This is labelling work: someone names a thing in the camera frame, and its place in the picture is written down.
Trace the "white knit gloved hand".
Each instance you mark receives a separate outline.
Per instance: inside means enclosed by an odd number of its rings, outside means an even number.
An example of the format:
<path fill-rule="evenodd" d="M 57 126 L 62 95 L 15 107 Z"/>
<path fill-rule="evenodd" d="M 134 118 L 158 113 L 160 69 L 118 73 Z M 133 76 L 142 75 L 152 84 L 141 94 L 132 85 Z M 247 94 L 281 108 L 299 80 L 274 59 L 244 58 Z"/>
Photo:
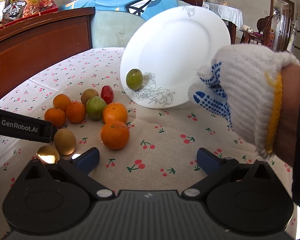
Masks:
<path fill-rule="evenodd" d="M 217 51 L 209 64 L 197 70 L 189 99 L 223 117 L 264 159 L 274 155 L 274 141 L 283 106 L 284 68 L 298 65 L 285 51 L 236 44 Z"/>

